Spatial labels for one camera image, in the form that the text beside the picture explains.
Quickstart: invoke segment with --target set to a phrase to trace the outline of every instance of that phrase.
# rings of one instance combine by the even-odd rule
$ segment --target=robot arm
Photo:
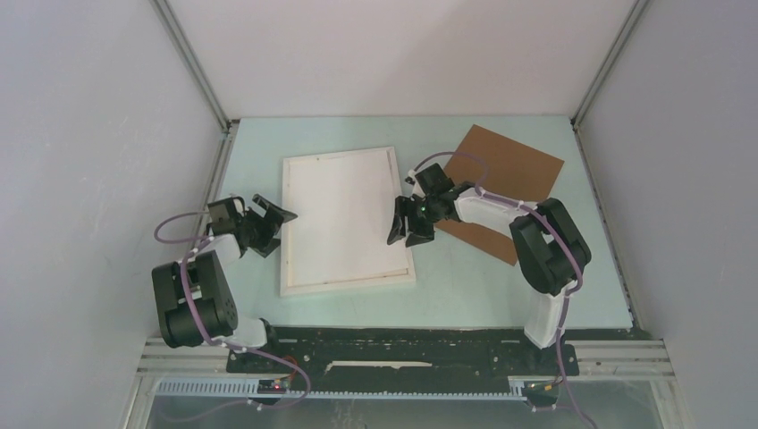
[[[211,222],[206,234],[213,241],[187,263],[189,289],[203,325],[211,338],[260,348],[273,337],[263,319],[250,319],[237,314],[234,298],[223,271],[252,249],[267,257],[281,242],[275,238],[283,223],[297,217],[265,198],[255,195],[253,202],[265,213],[258,214],[240,197],[231,197],[208,204]],[[153,269],[153,291],[161,336],[169,347],[195,347],[203,342],[192,317],[181,284],[181,261]]]
[[[555,198],[541,203],[519,202],[516,206],[503,204],[496,198],[486,198],[486,191],[477,192],[470,182],[455,185],[438,164],[412,172],[411,176],[406,181],[414,185],[413,195],[395,199],[387,244],[403,238],[407,247],[432,241],[434,224],[443,219],[477,223],[512,238],[521,272],[532,286],[525,334],[540,349],[552,345],[567,286],[577,276],[559,244],[546,240],[548,231],[534,213],[547,220],[584,271],[592,254],[566,207]]]

